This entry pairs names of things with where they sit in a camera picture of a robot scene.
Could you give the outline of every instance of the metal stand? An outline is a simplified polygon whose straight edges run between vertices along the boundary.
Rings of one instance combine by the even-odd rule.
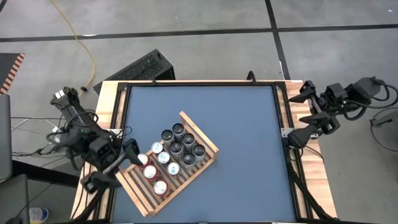
[[[12,161],[12,176],[16,177],[19,174],[25,174],[30,180],[38,180],[66,187],[77,188],[79,184],[79,177],[77,176],[33,166],[24,162]]]
[[[398,126],[398,110],[388,113],[381,118],[370,120],[372,126],[380,126],[384,123],[393,122],[394,125]]]

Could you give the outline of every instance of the slatted wooden tray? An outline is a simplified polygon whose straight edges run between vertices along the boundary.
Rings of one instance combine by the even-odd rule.
[[[173,157],[170,159],[180,165],[180,173],[177,177],[168,174],[167,169],[162,167],[156,159],[156,155],[149,151],[148,157],[152,160],[157,170],[160,171],[170,188],[170,193],[166,197],[159,197],[155,194],[153,185],[149,183],[142,171],[136,165],[131,165],[126,170],[121,170],[116,177],[126,190],[131,200],[136,204],[143,216],[155,215],[164,208],[175,196],[178,195],[190,182],[212,164],[218,155],[218,148],[203,134],[195,123],[183,112],[180,112],[181,123],[186,132],[194,135],[197,143],[206,149],[206,156],[200,164],[196,164],[192,170],[186,170],[182,163]]]

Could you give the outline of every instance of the orange and black striped edge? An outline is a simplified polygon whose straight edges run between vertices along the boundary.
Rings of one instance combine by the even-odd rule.
[[[17,75],[18,69],[22,64],[22,61],[25,58],[25,54],[19,54],[17,58],[15,59],[14,65],[12,66],[10,72],[8,73],[8,76],[6,77],[4,83],[2,84],[0,88],[0,95],[6,94],[8,90],[11,87],[12,81],[14,81],[15,76]]]

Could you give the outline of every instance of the wooden table frame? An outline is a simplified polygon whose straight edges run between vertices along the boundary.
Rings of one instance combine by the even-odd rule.
[[[125,122],[125,105],[129,99],[130,85],[138,86],[251,86],[251,85],[271,85],[275,94],[275,107],[280,114],[278,117],[281,128],[299,128],[306,126],[299,121],[299,118],[310,114],[308,103],[289,103],[290,97],[299,94],[302,81],[280,81],[280,80],[134,80],[134,81],[105,81],[103,82],[101,93],[99,94],[96,114],[99,117],[98,124],[104,129],[122,128]],[[307,144],[314,150],[320,152],[317,140],[310,140]],[[326,170],[322,159],[311,151],[304,149],[303,155],[299,158],[297,151],[290,151],[291,158],[295,158],[293,166],[302,180],[305,180],[307,189],[311,192],[316,201],[331,216],[336,217],[335,206],[331,197]],[[85,164],[85,172],[87,175],[94,171],[94,167]],[[290,188],[292,189],[292,198],[294,201],[294,209],[296,218],[312,218],[317,217],[309,207],[307,200],[304,199],[301,191],[290,179]],[[75,203],[73,204],[72,213],[77,217],[91,201],[94,195],[88,195],[81,185],[76,191]],[[114,200],[114,190],[107,190],[103,195],[101,203],[90,215],[90,219],[105,218],[111,219],[112,207]]]

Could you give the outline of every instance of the can lid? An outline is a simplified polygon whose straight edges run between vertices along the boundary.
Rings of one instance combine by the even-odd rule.
[[[193,151],[194,155],[196,156],[203,156],[206,152],[206,149],[204,146],[202,146],[201,144],[197,144],[194,148]]]
[[[167,190],[167,184],[163,180],[160,180],[154,184],[154,191],[157,195],[162,195]]]
[[[180,172],[180,166],[176,162],[172,162],[167,167],[167,172],[171,175],[178,174],[178,172]]]
[[[163,145],[160,142],[155,142],[152,144],[152,146],[150,147],[150,149],[156,153],[159,154],[160,152],[163,151]]]
[[[180,142],[173,142],[173,143],[170,145],[170,150],[171,150],[172,152],[177,153],[177,152],[180,152],[181,149],[182,149],[182,144],[181,144]]]
[[[149,166],[145,167],[143,173],[144,173],[144,177],[153,178],[156,175],[156,168],[152,165],[149,165]]]
[[[184,137],[182,137],[182,141],[185,144],[192,144],[195,141],[195,137],[193,137],[193,134],[187,133],[187,134],[184,134]]]
[[[191,165],[195,162],[195,156],[192,153],[185,153],[182,161],[187,165]]]
[[[138,154],[138,159],[142,162],[143,165],[148,163],[148,156],[145,154]]]
[[[184,131],[184,126],[182,126],[182,124],[177,123],[173,125],[173,132],[175,134],[181,134],[183,131]]]
[[[174,134],[173,134],[173,132],[171,132],[170,130],[164,130],[164,131],[162,132],[162,139],[163,139],[164,141],[169,141],[169,140],[171,140],[171,139],[173,138],[173,136],[174,136]]]
[[[170,160],[170,155],[167,152],[161,152],[159,153],[159,155],[157,156],[157,160],[161,163],[161,164],[166,164],[169,162]]]

